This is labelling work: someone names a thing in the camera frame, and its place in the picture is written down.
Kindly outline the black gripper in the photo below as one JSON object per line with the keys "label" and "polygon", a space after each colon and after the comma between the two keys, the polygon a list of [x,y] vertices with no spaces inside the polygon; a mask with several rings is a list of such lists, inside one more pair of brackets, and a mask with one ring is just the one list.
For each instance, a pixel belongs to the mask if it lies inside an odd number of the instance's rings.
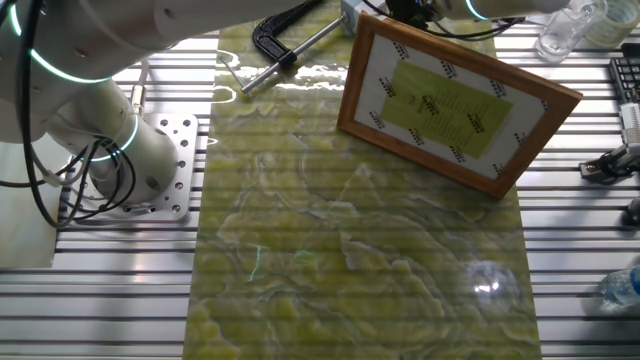
{"label": "black gripper", "polygon": [[387,0],[390,17],[411,26],[438,21],[440,14],[430,0]]}

